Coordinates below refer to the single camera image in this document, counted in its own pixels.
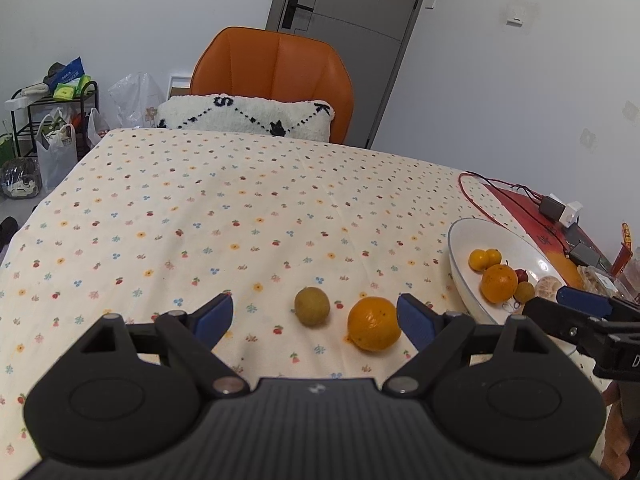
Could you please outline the person's right hand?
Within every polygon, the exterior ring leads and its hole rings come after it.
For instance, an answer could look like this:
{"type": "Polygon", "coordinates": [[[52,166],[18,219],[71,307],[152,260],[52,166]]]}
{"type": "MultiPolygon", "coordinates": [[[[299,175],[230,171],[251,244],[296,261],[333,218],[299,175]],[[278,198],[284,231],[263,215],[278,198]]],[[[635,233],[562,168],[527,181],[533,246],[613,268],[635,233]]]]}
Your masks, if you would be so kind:
{"type": "Polygon", "coordinates": [[[620,387],[611,382],[602,393],[604,404],[610,408],[604,430],[604,451],[601,467],[613,478],[621,479],[628,474],[630,460],[627,455],[631,443],[623,421],[620,404],[620,387]]]}

